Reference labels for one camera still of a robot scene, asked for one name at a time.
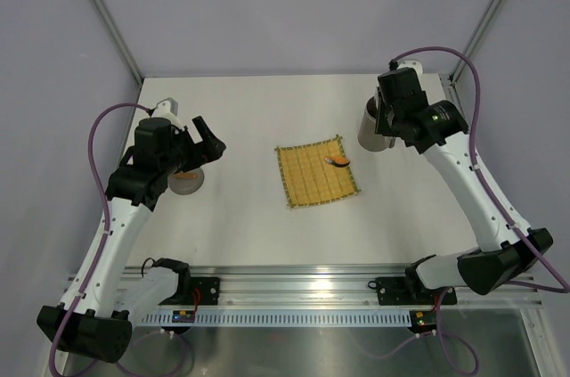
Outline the grey metal lunch canister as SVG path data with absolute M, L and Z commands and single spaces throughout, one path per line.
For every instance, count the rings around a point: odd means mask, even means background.
M 366 102 L 357 139 L 363 149 L 369 152 L 382 152 L 390 149 L 388 143 L 391 137 L 375 133 L 375 110 L 374 97 L 371 97 Z

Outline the orange salmon slice toy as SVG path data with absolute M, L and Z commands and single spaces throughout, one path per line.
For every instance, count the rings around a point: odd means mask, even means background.
M 344 156 L 326 156 L 324 161 L 335 168 L 346 168 L 350 165 L 350 160 Z

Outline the bamboo woven tray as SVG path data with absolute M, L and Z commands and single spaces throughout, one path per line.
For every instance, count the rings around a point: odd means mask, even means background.
M 276 147 L 281 184 L 291 209 L 309 208 L 341 201 L 360 193 L 350 165 L 335 168 L 326 156 L 347 158 L 342 136 L 317 143 Z

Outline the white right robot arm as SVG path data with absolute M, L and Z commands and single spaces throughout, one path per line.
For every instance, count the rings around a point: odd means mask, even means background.
M 553 244 L 545 228 L 533 229 L 511 206 L 475 151 L 468 123 L 447 100 L 430 103 L 416 70 L 378 77 L 375 96 L 379 135 L 400 138 L 439 173 L 476 237 L 471 251 L 425 257 L 405 271 L 404 291 L 424 302 L 435 291 L 464 286 L 486 295 L 529 270 Z

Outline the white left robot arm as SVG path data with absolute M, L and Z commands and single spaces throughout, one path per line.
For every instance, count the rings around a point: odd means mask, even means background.
M 115 364 L 125 354 L 133 329 L 159 305 L 197 307 L 208 290 L 191 278 L 188 264 L 159 258 L 147 275 L 117 295 L 126 262 L 140 232 L 166 191 L 170 177 L 219 160 L 226 146 L 202 117 L 192 121 L 194 142 L 172 118 L 139 122 L 134 145 L 110 175 L 102 194 L 102 221 L 75 280 L 55 306 L 43 306 L 37 325 L 53 351 Z

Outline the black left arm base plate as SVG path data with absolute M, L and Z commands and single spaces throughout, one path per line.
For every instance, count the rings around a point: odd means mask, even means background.
M 175 293 L 161 301 L 161 306 L 216 306 L 220 294 L 219 277 L 191 277 L 180 280 Z

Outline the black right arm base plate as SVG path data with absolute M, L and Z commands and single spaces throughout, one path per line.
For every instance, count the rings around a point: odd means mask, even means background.
M 414 291 L 403 276 L 377 277 L 367 282 L 380 306 L 436 306 L 442 295 L 438 290 Z

